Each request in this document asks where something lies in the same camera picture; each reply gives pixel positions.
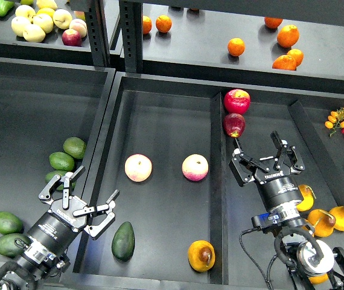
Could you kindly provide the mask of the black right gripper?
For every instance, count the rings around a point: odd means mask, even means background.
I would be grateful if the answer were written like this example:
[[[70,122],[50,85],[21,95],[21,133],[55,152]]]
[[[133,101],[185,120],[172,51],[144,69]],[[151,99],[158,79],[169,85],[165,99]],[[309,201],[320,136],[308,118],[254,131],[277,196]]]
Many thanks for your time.
[[[266,172],[261,161],[246,155],[239,140],[234,140],[235,149],[229,167],[239,185],[255,182],[265,209],[272,213],[279,208],[296,208],[303,201],[294,175],[305,170],[305,165],[296,153],[296,146],[281,139],[275,130],[270,137],[277,149],[274,170],[269,168]]]

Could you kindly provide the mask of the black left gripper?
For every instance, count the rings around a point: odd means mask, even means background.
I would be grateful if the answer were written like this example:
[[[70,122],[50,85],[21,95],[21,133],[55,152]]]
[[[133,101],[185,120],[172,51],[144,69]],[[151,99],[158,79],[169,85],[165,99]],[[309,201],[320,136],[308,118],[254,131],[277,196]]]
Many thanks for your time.
[[[96,206],[87,206],[78,196],[70,199],[72,185],[84,171],[85,167],[80,166],[75,172],[67,172],[64,176],[55,174],[38,195],[41,202],[51,207],[27,234],[52,253],[64,253],[82,230],[97,240],[115,221],[113,210],[119,190],[115,190],[104,204]],[[54,200],[52,194],[61,185],[62,200]]]

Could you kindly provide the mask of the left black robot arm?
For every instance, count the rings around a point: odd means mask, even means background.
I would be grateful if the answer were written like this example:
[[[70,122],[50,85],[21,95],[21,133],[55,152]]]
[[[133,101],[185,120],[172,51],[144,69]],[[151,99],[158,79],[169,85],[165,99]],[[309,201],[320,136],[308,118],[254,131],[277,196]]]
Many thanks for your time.
[[[72,194],[72,184],[84,171],[80,166],[64,176],[54,175],[39,193],[49,209],[28,230],[27,240],[14,239],[22,252],[0,267],[0,289],[37,289],[40,280],[66,271],[66,250],[81,232],[95,240],[114,222],[119,190],[95,206]]]

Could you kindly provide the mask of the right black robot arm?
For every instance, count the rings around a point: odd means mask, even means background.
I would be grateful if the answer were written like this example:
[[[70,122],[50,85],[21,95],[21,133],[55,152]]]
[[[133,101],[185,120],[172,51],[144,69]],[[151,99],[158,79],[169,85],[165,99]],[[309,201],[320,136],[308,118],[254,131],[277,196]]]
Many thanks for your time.
[[[254,183],[265,213],[251,218],[252,228],[240,233],[272,233],[275,255],[287,268],[294,289],[314,289],[312,278],[326,275],[331,289],[344,289],[344,250],[331,248],[316,239],[313,224],[306,221],[297,206],[303,201],[294,179],[305,167],[296,147],[272,132],[277,149],[275,156],[252,158],[241,147],[238,135],[232,134],[235,149],[229,167],[239,186]]]

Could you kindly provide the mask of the yellow pear under arm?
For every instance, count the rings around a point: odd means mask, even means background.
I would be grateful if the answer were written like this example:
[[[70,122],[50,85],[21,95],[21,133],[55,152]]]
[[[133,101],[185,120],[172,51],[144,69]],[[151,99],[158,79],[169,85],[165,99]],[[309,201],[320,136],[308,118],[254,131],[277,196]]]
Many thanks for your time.
[[[312,285],[319,285],[328,281],[329,277],[327,273],[317,276],[311,276],[308,278]]]

